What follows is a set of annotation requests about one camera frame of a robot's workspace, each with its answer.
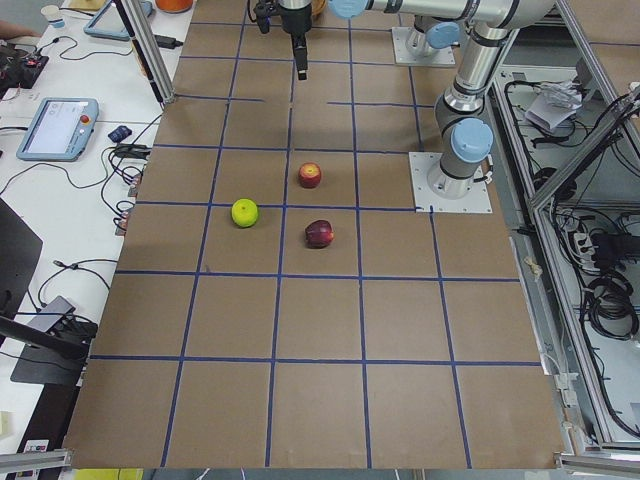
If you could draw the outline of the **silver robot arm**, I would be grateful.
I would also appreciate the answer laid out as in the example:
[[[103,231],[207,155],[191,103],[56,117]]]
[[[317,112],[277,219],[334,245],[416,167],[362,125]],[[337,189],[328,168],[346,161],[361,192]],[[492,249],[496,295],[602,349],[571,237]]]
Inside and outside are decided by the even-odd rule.
[[[454,81],[436,102],[443,153],[427,174],[431,191],[457,200],[469,191],[476,169],[493,145],[491,128],[478,118],[486,90],[519,29],[541,20],[553,5],[552,1],[330,1],[328,8],[343,19],[373,10],[408,13],[441,26],[456,21],[470,24]]]
[[[425,62],[451,48],[459,36],[460,27],[455,21],[415,15],[405,46],[413,63]]]

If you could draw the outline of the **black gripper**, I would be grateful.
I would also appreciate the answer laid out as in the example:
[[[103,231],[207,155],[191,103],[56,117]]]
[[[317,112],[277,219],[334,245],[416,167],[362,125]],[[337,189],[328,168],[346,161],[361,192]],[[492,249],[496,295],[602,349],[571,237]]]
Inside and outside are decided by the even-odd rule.
[[[297,77],[300,81],[304,81],[308,76],[306,33],[312,28],[312,1],[278,0],[277,6],[282,19],[282,28],[292,40]]]

